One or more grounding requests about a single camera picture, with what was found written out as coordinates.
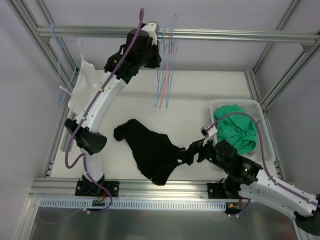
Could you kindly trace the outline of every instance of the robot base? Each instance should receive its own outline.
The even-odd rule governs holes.
[[[317,196],[318,203],[320,204],[320,194]],[[317,207],[316,211],[313,212],[313,216],[304,217],[299,213],[294,212],[296,215],[295,223],[302,230],[309,234],[320,236],[320,208]]]
[[[105,181],[105,176],[103,175],[103,177],[97,183],[105,187],[110,192],[112,197],[118,197],[120,185],[118,181]],[[80,178],[76,184],[74,194],[82,197],[101,197],[103,193],[104,191],[100,187],[82,175],[82,178]]]

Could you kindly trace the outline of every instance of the black cloth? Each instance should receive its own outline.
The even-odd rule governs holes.
[[[126,140],[132,150],[138,169],[156,185],[165,185],[178,162],[179,148],[171,143],[166,134],[150,131],[136,119],[114,129],[117,141]]]

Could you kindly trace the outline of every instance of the white plastic basket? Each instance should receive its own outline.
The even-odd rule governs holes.
[[[257,122],[259,129],[262,133],[263,139],[263,152],[264,158],[266,163],[273,163],[276,160],[276,155],[274,148],[272,146],[271,138],[269,135],[269,131],[267,128],[266,120],[260,104],[255,100],[248,100],[248,99],[220,99],[220,100],[213,100],[210,103],[210,115],[211,115],[211,122],[214,123],[214,112],[217,108],[220,108],[225,105],[235,105],[237,104],[241,107],[244,111],[246,111],[250,116],[252,116]],[[260,141],[259,137],[257,136],[258,144],[255,149],[251,152],[243,154],[244,157],[251,159],[257,163],[262,163],[262,156],[261,156],[261,148],[260,148]]]

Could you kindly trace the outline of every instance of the white table surface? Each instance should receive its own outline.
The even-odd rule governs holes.
[[[99,132],[107,137],[102,150],[103,172],[106,179],[146,179],[137,168],[132,151],[125,140],[116,141],[114,128],[137,119],[149,130],[167,134],[171,142],[182,148],[201,139],[200,128],[211,122],[209,106],[214,99],[250,99],[243,72],[239,71],[174,71],[168,108],[154,107],[157,77],[154,70],[141,70],[127,87],[115,98],[104,117]],[[84,172],[83,161],[72,168],[65,166],[65,152],[60,146],[57,151],[52,178],[80,178]],[[70,163],[80,154],[73,143],[69,153]],[[271,174],[276,174],[275,166],[268,164]],[[208,161],[188,166],[178,166],[169,180],[216,181],[226,174]]]

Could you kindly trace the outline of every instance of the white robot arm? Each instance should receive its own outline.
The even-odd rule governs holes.
[[[90,182],[91,180],[88,174],[95,182],[104,180],[101,150],[106,145],[107,138],[98,133],[98,131],[115,97],[127,86],[131,78],[138,73],[140,68],[155,69],[160,66],[161,58],[156,34],[158,24],[156,22],[148,22],[138,32],[132,48],[129,50],[120,67],[111,79],[108,79],[123,56],[121,54],[122,50],[125,52],[128,49],[136,31],[136,29],[133,29],[129,32],[126,44],[122,45],[119,52],[108,59],[104,67],[101,82],[83,111],[75,117],[75,120],[67,119],[64,124],[70,134],[76,132],[74,139],[85,156],[87,166],[87,172],[85,172],[83,176]],[[107,80],[107,84],[104,89],[102,89],[102,86]]]
[[[304,231],[320,236],[320,194],[313,195],[304,192],[284,181],[274,177],[264,165],[238,155],[237,149],[226,140],[213,146],[209,140],[192,143],[192,153],[199,153],[197,162],[204,159],[223,169],[228,177],[223,189],[231,199],[240,197],[251,199],[273,208],[294,220]]]

